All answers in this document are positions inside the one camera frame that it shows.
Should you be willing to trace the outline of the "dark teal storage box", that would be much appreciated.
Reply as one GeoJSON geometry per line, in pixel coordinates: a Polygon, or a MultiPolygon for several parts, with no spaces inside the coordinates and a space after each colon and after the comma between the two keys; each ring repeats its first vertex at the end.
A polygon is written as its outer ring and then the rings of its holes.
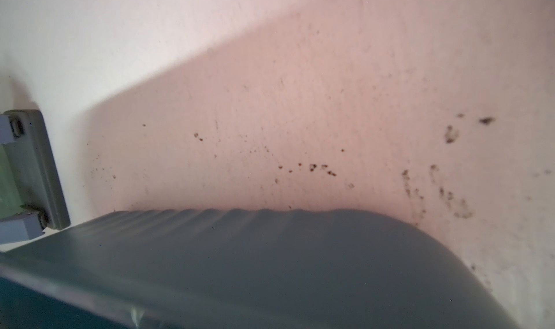
{"type": "Polygon", "coordinates": [[[356,210],[118,211],[1,254],[3,328],[516,328],[445,246],[356,210]]]}

